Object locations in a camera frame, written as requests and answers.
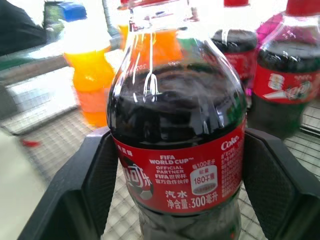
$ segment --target orange drink bottle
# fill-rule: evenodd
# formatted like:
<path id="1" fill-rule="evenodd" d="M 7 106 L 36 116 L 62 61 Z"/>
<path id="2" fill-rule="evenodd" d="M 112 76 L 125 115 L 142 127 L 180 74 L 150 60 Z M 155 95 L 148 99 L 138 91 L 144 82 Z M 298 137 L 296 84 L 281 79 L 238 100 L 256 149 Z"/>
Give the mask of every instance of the orange drink bottle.
<path id="1" fill-rule="evenodd" d="M 106 126 L 106 103 L 115 76 L 105 58 L 108 45 L 87 19 L 83 5 L 70 2 L 60 5 L 65 20 L 64 57 L 74 68 L 73 85 L 83 116 L 92 126 Z"/>

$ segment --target bottle label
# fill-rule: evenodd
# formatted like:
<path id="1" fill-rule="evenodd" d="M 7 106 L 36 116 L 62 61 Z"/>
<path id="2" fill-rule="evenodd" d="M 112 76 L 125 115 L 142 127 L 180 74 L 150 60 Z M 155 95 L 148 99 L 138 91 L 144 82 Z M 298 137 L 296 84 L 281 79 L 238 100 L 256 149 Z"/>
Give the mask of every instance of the bottle label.
<path id="1" fill-rule="evenodd" d="M 246 121 L 211 142 L 156 150 L 128 146 L 114 139 L 128 190 L 152 210 L 190 214 L 230 198 L 242 180 Z"/>
<path id="2" fill-rule="evenodd" d="M 320 70 L 287 73 L 269 70 L 257 64 L 253 92 L 258 97 L 280 104 L 307 103 L 314 99 L 320 86 Z"/>
<path id="3" fill-rule="evenodd" d="M 102 88 L 91 92 L 76 91 L 82 111 L 86 113 L 106 112 L 109 90 L 109 88 Z"/>
<path id="4" fill-rule="evenodd" d="M 256 60 L 256 51 L 254 49 L 239 53 L 225 53 L 224 55 L 237 71 L 241 81 L 253 77 L 255 73 Z"/>

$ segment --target wire mesh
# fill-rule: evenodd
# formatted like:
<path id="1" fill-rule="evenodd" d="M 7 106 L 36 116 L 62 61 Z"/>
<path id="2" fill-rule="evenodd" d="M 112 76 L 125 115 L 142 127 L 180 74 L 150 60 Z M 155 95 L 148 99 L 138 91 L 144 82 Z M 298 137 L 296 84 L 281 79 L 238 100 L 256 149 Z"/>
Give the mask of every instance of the wire mesh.
<path id="1" fill-rule="evenodd" d="M 114 12 L 119 3 L 112 3 L 109 12 Z M 117 68 L 122 54 L 113 52 L 107 58 Z M 26 73 L 32 76 L 35 69 L 30 68 Z M 27 80 L 8 80 L 0 85 L 1 106 L 8 106 L 0 107 L 0 126 L 12 134 L 23 136 L 24 140 L 39 142 L 39 146 L 25 149 L 47 183 L 93 130 L 78 110 L 72 85 L 73 73 L 72 68 L 63 67 L 27 77 Z M 4 78 L 4 74 L 0 71 L 0 79 Z M 303 132 L 287 139 L 285 144 L 299 162 L 320 180 L 320 138 L 316 137 L 320 132 L 319 100 L 312 102 L 305 110 L 302 126 Z M 242 222 L 240 240 L 265 240 L 244 186 L 241 186 L 238 202 Z M 104 239 L 141 239 L 138 217 L 138 210 L 127 191 L 124 173 L 119 166 Z"/>

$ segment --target plastic bottle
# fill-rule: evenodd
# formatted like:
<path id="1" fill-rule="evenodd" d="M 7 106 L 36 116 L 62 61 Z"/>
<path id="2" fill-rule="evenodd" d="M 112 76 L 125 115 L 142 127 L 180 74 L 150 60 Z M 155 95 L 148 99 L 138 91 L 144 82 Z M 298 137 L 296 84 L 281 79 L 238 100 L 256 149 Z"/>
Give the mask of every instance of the plastic bottle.
<path id="1" fill-rule="evenodd" d="M 218 28 L 210 38 L 247 85 L 255 73 L 258 41 L 249 0 L 224 0 L 222 11 Z"/>
<path id="2" fill-rule="evenodd" d="M 248 125 L 281 139 L 299 130 L 320 85 L 318 0 L 289 0 L 258 51 Z"/>
<path id="3" fill-rule="evenodd" d="M 187 0 L 126 3 L 133 27 L 107 117 L 143 238 L 236 240 L 246 124 L 240 80 Z"/>
<path id="4" fill-rule="evenodd" d="M 65 19 L 64 57 L 74 68 L 73 85 L 83 115 L 95 127 L 107 125 L 106 99 L 115 76 L 105 58 L 108 39 L 87 19 L 83 5 L 61 3 Z"/>

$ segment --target soccer ball graphic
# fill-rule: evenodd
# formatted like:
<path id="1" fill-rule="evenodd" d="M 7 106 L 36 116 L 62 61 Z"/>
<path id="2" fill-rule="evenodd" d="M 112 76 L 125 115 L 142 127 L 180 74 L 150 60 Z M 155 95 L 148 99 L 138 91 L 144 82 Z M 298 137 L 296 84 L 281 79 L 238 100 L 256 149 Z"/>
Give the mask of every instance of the soccer ball graphic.
<path id="1" fill-rule="evenodd" d="M 120 161 L 129 191 L 133 191 L 142 200 L 151 199 L 154 193 L 154 186 L 143 169 L 126 156 L 122 157 Z"/>

